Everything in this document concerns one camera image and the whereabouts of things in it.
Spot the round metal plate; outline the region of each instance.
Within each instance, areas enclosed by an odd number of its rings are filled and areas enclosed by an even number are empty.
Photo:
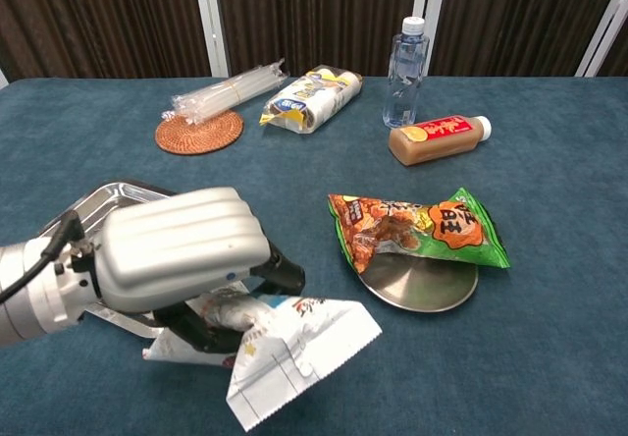
[[[454,308],[473,294],[478,266],[403,254],[376,254],[360,279],[377,297],[406,310]]]

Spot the green snack bag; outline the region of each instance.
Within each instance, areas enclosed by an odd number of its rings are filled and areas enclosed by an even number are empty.
[[[361,274],[374,254],[510,267],[489,213],[465,188],[438,205],[331,194],[330,210],[347,260]]]

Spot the rattan coaster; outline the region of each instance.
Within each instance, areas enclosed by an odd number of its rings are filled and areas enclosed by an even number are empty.
[[[194,125],[176,115],[164,120],[155,131],[155,141],[164,151],[174,154],[202,154],[224,148],[236,141],[244,130],[244,121],[228,110]]]

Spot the plastic straw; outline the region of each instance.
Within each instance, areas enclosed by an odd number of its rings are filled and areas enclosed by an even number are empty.
[[[189,124],[200,124],[268,90],[279,87],[288,77],[280,69],[284,60],[259,66],[222,82],[173,98],[175,114]]]

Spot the silver plate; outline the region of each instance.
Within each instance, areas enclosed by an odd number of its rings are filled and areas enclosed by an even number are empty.
[[[360,279],[399,308],[437,312],[459,306],[478,285],[478,266],[403,254],[376,254]]]
[[[114,181],[100,186],[73,203],[68,210],[75,210],[89,238],[102,228],[110,212],[117,208],[145,203],[173,195],[174,192],[155,188],[138,181]],[[39,232],[40,237],[49,237],[59,225],[59,215]],[[119,326],[142,338],[157,338],[163,328],[155,322],[152,313],[126,315],[95,303],[86,309],[89,313]]]

